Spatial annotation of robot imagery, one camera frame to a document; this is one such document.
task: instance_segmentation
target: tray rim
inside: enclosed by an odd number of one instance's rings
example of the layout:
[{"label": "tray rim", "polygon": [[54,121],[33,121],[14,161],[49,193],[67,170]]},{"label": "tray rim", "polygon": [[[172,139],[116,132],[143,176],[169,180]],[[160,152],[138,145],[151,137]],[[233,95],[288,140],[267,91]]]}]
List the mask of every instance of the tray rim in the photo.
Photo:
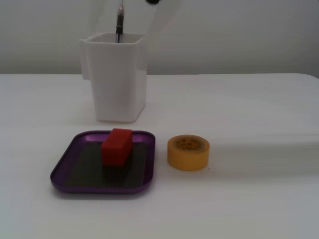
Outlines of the tray rim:
[{"label": "tray rim", "polygon": [[94,191],[90,191],[94,188],[92,187],[64,187],[64,186],[60,186],[58,184],[56,184],[53,181],[53,176],[55,175],[56,171],[58,170],[58,168],[60,167],[60,165],[62,164],[63,160],[65,159],[65,156],[68,154],[68,152],[70,151],[70,149],[72,148],[73,144],[75,143],[75,141],[81,137],[84,137],[86,135],[89,134],[110,134],[111,130],[91,130],[91,131],[85,131],[82,133],[79,133],[78,135],[76,135],[72,141],[70,142],[69,146],[67,147],[67,149],[65,150],[65,152],[63,153],[63,155],[61,156],[61,158],[59,159],[59,161],[57,162],[57,164],[55,165],[55,167],[53,168],[51,174],[50,174],[50,180],[52,185],[59,191],[64,192],[64,193],[78,193],[78,194],[134,194],[134,193],[139,193],[143,190],[145,190],[152,182],[153,180],[153,175],[154,175],[154,161],[155,161],[155,145],[156,145],[156,137],[154,134],[148,132],[148,131],[143,131],[143,130],[133,130],[132,131],[133,134],[146,134],[150,137],[152,137],[154,139],[154,145],[151,145],[150,148],[150,153],[151,153],[151,163],[152,163],[152,170],[150,170],[150,176],[147,182],[145,182],[145,178],[143,179],[143,183],[141,186],[136,187],[136,188],[125,188],[125,187],[107,187],[107,188],[99,188],[99,190],[94,190]]}]

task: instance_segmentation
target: white tabletop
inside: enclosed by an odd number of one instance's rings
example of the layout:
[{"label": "white tabletop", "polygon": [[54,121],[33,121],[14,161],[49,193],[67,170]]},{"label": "white tabletop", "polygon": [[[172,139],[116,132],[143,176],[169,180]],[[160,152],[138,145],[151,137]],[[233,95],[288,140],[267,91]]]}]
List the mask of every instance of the white tabletop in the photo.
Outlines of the white tabletop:
[{"label": "white tabletop", "polygon": [[[148,76],[147,93],[136,122],[96,122],[79,75],[1,75],[1,238],[318,238],[317,78]],[[132,196],[53,188],[72,138],[114,127],[156,136],[151,186]],[[167,141],[179,134],[210,141],[207,168],[168,165]]]}]

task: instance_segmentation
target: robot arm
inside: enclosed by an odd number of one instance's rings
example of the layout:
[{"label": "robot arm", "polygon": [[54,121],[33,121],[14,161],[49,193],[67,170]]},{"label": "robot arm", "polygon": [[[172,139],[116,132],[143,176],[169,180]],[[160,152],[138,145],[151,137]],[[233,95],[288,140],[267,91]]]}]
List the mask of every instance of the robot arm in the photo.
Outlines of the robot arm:
[{"label": "robot arm", "polygon": [[160,1],[160,0],[146,0],[149,4],[153,4],[153,5],[155,5],[155,4],[158,4],[158,2]]}]

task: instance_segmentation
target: white cup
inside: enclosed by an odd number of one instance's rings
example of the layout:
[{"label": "white cup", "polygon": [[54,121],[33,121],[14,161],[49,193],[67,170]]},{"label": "white cup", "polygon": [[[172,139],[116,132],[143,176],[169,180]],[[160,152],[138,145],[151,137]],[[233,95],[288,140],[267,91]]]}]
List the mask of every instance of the white cup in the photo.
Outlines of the white cup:
[{"label": "white cup", "polygon": [[146,103],[144,34],[101,33],[80,41],[84,79],[91,80],[97,120],[135,121]]}]

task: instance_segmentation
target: white background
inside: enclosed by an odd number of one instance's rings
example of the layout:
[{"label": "white background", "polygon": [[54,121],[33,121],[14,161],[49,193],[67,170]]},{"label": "white background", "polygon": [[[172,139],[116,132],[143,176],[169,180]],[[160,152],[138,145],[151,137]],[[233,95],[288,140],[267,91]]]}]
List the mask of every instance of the white background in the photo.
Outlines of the white background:
[{"label": "white background", "polygon": [[[79,73],[78,39],[114,31],[117,0],[3,0],[0,73]],[[146,32],[155,13],[126,0],[127,32]],[[299,72],[319,76],[317,0],[184,0],[151,52],[151,74]]]},{"label": "white background", "polygon": [[[148,76],[134,123],[97,122],[80,75],[0,75],[1,239],[318,239],[319,82],[301,74]],[[72,138],[114,127],[156,136],[141,194],[69,195],[50,173]],[[167,162],[180,134],[208,167]]]}]

